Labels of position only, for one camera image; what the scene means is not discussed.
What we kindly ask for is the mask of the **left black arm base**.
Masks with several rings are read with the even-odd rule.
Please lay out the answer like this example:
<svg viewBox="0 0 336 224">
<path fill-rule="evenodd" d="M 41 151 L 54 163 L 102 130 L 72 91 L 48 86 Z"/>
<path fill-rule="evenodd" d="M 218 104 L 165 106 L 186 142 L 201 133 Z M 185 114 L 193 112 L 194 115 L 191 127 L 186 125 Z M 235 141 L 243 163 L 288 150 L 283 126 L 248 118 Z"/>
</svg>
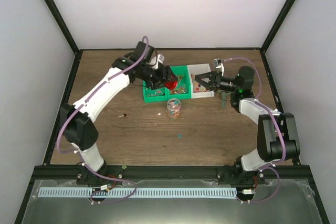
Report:
<svg viewBox="0 0 336 224">
<path fill-rule="evenodd" d="M 79 167 L 78 172 L 80 175 L 80 178 L 78 178 L 78 184 L 87 184 L 87 185 L 103 185 L 113 183 L 121 184 L 121 182 L 116 182 L 110 179 L 104 179 L 97 175 L 94 175 L 87 168 L 85 168 L 82 165 L 82 163 L 77 163 L 76 166 Z M 97 173 L 109 178 L 122 179 L 124 170 L 122 169 L 121 166 L 112 166 L 104 162 L 103 166 L 97 171 Z"/>
</svg>

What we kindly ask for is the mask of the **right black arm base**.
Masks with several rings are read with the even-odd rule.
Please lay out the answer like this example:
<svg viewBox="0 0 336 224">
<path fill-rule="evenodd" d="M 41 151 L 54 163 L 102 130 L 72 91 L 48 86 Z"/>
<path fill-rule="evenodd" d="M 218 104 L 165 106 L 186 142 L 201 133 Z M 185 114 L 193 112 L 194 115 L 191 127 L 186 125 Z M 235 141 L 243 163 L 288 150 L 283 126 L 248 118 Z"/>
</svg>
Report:
<svg viewBox="0 0 336 224">
<path fill-rule="evenodd" d="M 250 185 L 255 182 L 258 171 L 244 171 L 240 163 L 224 165 L 216 169 L 217 179 L 223 184 Z"/>
</svg>

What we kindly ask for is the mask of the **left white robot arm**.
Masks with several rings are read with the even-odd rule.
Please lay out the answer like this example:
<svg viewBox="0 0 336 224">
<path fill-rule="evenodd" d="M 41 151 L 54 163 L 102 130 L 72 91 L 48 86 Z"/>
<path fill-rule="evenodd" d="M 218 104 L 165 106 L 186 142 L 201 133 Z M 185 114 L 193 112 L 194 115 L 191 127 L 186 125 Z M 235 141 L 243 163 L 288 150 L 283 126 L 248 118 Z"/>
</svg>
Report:
<svg viewBox="0 0 336 224">
<path fill-rule="evenodd" d="M 96 144 L 99 133 L 94 125 L 104 107 L 135 79 L 143 81 L 150 90 L 177 86 L 177 76 L 170 66 L 164 65 L 164 56 L 154 52 L 155 48 L 144 36 L 131 53 L 113 62 L 107 74 L 84 97 L 60 107 L 61 128 L 56 147 L 60 147 L 60 140 L 65 137 L 72 151 L 79 154 L 90 169 L 88 176 L 95 184 L 102 184 L 107 178 L 107 170 L 103 168 L 105 161 Z"/>
</svg>

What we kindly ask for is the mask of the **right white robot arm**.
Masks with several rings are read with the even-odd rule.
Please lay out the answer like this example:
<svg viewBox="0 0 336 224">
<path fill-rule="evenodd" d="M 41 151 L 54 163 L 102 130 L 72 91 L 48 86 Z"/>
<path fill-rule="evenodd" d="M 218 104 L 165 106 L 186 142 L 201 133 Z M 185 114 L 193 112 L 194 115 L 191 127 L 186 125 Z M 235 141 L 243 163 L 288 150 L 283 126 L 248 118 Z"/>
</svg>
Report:
<svg viewBox="0 0 336 224">
<path fill-rule="evenodd" d="M 206 89 L 229 93 L 231 107 L 258 126 L 256 149 L 241 156 L 235 163 L 233 177 L 241 184 L 248 182 L 254 171 L 274 167 L 276 163 L 300 155 L 294 115 L 272 110 L 262 104 L 252 92 L 254 75 L 253 68 L 242 66 L 233 78 L 216 71 L 195 76 L 195 81 Z"/>
</svg>

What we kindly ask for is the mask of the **green plastic scoop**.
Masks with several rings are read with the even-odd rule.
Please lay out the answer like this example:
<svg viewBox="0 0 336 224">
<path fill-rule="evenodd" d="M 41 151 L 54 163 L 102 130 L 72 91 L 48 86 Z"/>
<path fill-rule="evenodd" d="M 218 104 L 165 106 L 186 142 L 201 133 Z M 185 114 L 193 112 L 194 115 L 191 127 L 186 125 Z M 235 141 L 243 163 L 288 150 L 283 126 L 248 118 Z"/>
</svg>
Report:
<svg viewBox="0 0 336 224">
<path fill-rule="evenodd" d="M 221 91 L 219 93 L 219 98 L 221 100 L 221 104 L 220 104 L 220 107 L 222 109 L 226 108 L 226 103 L 230 103 L 230 93 L 228 92 L 225 92 L 225 91 Z"/>
</svg>

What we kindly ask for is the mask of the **red jar lid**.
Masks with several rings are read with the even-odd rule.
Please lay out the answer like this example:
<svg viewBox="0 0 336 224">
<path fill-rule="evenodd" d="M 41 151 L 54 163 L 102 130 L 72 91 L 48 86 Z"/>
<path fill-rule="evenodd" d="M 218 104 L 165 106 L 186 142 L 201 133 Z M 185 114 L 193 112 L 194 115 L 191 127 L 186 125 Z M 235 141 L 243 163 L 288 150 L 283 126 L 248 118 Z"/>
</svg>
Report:
<svg viewBox="0 0 336 224">
<path fill-rule="evenodd" d="M 178 78 L 174 78 L 173 80 L 168 80 L 165 82 L 164 86 L 169 90 L 174 90 L 178 85 Z"/>
</svg>

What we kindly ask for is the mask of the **green double candy bin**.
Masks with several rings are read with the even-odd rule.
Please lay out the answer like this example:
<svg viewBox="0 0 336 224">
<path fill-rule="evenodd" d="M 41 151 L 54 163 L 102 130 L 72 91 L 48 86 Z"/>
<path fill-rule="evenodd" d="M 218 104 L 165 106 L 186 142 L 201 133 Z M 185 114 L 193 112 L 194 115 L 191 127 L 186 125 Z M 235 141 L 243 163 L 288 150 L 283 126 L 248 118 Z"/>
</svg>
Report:
<svg viewBox="0 0 336 224">
<path fill-rule="evenodd" d="M 187 65 L 172 66 L 174 74 L 177 76 L 177 86 L 173 90 L 162 87 L 150 90 L 143 87 L 143 99 L 145 103 L 155 103 L 168 101 L 170 98 L 187 100 L 192 96 L 191 77 Z"/>
</svg>

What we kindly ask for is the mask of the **clear plastic jar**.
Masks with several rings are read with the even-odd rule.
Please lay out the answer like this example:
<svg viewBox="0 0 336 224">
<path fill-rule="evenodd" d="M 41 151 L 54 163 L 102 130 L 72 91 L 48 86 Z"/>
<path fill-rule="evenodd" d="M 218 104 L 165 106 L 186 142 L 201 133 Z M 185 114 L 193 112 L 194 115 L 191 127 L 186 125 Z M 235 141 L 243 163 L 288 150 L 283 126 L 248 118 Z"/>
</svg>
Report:
<svg viewBox="0 0 336 224">
<path fill-rule="evenodd" d="M 181 115 L 181 102 L 177 98 L 171 98 L 167 101 L 167 116 L 171 120 L 177 120 Z"/>
</svg>

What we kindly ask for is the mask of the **white candy bin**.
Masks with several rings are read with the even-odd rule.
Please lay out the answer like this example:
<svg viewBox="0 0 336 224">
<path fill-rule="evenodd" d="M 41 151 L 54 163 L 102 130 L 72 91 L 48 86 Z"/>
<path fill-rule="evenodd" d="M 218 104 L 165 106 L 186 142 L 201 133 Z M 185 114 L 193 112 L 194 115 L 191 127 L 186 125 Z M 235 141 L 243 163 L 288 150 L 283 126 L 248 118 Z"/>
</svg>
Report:
<svg viewBox="0 0 336 224">
<path fill-rule="evenodd" d="M 207 90 L 204 86 L 195 81 L 196 75 L 211 71 L 210 65 L 208 63 L 187 65 L 187 69 L 190 77 L 191 98 L 196 99 L 214 97 L 214 91 Z"/>
</svg>

